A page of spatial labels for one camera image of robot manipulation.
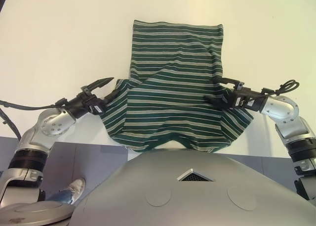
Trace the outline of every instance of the wire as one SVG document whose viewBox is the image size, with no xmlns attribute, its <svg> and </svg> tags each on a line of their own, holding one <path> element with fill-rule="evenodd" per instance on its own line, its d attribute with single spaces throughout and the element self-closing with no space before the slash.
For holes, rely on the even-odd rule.
<svg viewBox="0 0 316 226">
<path fill-rule="evenodd" d="M 258 96 L 256 98 L 252 98 L 249 101 L 257 100 L 257 99 L 260 99 L 260 98 L 263 98 L 263 97 L 272 96 L 272 95 L 279 96 L 280 94 L 287 93 L 287 92 L 290 92 L 290 91 L 293 91 L 293 90 L 297 89 L 299 87 L 299 85 L 300 85 L 299 82 L 297 82 L 294 79 L 291 79 L 291 80 L 285 82 L 284 84 L 280 85 L 279 89 L 276 89 L 275 91 L 273 91 L 271 93 L 260 95 L 260 96 Z"/>
<path fill-rule="evenodd" d="M 10 103 L 10 102 L 7 102 L 7 101 L 2 101 L 2 100 L 0 100 L 0 105 L 2 105 L 4 107 L 11 107 L 11 108 L 14 108 L 14 109 L 23 110 L 23 111 L 35 111 L 35 110 L 42 110 L 42 109 L 49 109 L 49 108 L 58 108 L 58 107 L 60 107 L 60 106 L 57 106 L 57 105 L 31 107 L 31 106 L 18 105 L 18 104 L 14 104 L 14 103 Z M 18 140 L 20 141 L 21 134 L 20 134 L 18 128 L 10 120 L 10 118 L 4 113 L 4 111 L 1 110 L 1 108 L 0 108 L 0 117 L 4 120 L 3 123 L 7 124 L 10 127 L 10 129 L 15 133 L 15 135 L 18 138 Z"/>
<path fill-rule="evenodd" d="M 2 109 L 0 108 L 0 117 L 4 120 L 4 124 L 7 124 L 10 129 L 15 133 L 15 135 L 17 136 L 18 140 L 20 141 L 21 139 L 21 134 L 18 130 L 18 128 L 15 126 L 15 124 L 10 120 L 10 118 L 5 114 L 4 111 L 2 111 Z"/>
<path fill-rule="evenodd" d="M 40 106 L 40 107 L 22 106 L 22 105 L 10 103 L 10 102 L 7 102 L 7 101 L 2 101 L 2 100 L 0 100 L 0 105 L 2 105 L 4 107 L 11 107 L 11 108 L 14 108 L 14 109 L 23 110 L 23 111 L 35 111 L 35 110 L 42 110 L 42 109 L 49 109 L 49 108 L 60 107 L 60 106 L 56 106 L 56 105 Z"/>
<path fill-rule="evenodd" d="M 280 85 L 280 88 L 275 90 L 275 93 L 277 96 L 283 93 L 287 93 L 290 91 L 293 91 L 299 87 L 300 83 L 295 81 L 294 79 L 291 79 L 284 84 Z"/>
</svg>

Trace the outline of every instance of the white tabletop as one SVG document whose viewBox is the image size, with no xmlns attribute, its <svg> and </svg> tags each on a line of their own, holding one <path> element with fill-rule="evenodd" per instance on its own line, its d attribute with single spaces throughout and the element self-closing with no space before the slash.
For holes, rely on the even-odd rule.
<svg viewBox="0 0 316 226">
<path fill-rule="evenodd" d="M 41 106 L 71 99 L 100 78 L 128 78 L 134 19 L 223 24 L 224 77 L 253 90 L 298 80 L 288 97 L 316 131 L 316 0 L 7 0 L 0 13 L 0 99 Z M 4 110 L 22 133 L 40 113 Z M 288 157 L 273 122 L 254 117 L 221 152 Z M 96 116 L 86 115 L 75 129 L 61 141 L 117 144 Z M 0 125 L 0 136 L 14 134 Z"/>
</svg>

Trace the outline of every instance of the silver robot arm segment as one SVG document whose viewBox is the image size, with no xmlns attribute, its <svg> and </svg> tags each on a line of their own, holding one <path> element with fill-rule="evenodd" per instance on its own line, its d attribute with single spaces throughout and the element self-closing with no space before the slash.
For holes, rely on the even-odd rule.
<svg viewBox="0 0 316 226">
<path fill-rule="evenodd" d="M 268 97 L 261 114 L 276 123 L 276 131 L 294 162 L 298 194 L 316 205 L 316 136 L 299 116 L 299 107 L 285 96 Z"/>
<path fill-rule="evenodd" d="M 234 84 L 227 102 L 205 96 L 205 99 L 221 108 L 245 108 L 269 116 L 276 124 L 276 131 L 288 150 L 297 175 L 297 193 L 316 205 L 316 136 L 308 123 L 299 116 L 298 105 L 280 94 L 298 87 L 295 80 L 286 82 L 279 90 L 263 88 L 261 92 L 245 88 L 238 80 L 220 78 L 217 83 Z"/>
<path fill-rule="evenodd" d="M 97 98 L 91 91 L 112 79 L 97 80 L 84 86 L 74 99 L 67 101 L 63 98 L 55 103 L 58 108 L 47 109 L 39 115 L 37 123 L 23 134 L 8 169 L 0 178 L 0 209 L 15 203 L 34 203 L 45 199 L 39 186 L 54 143 L 86 113 L 105 113 L 107 104 L 119 91 L 114 90 L 104 99 Z"/>
<path fill-rule="evenodd" d="M 23 134 L 0 179 L 0 208 L 40 200 L 39 186 L 50 150 L 75 123 L 76 119 L 63 108 L 47 109 L 39 115 L 37 123 Z"/>
</svg>

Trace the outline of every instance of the striped fabric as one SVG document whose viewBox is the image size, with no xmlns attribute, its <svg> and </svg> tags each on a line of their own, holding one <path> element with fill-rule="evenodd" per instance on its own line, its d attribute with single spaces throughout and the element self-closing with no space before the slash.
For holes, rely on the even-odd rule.
<svg viewBox="0 0 316 226">
<path fill-rule="evenodd" d="M 102 116 L 110 137 L 139 152 L 170 140 L 209 152 L 230 145 L 252 117 L 203 98 L 229 92 L 211 81 L 222 76 L 222 41 L 222 25 L 134 21 L 130 79 L 118 80 Z"/>
</svg>

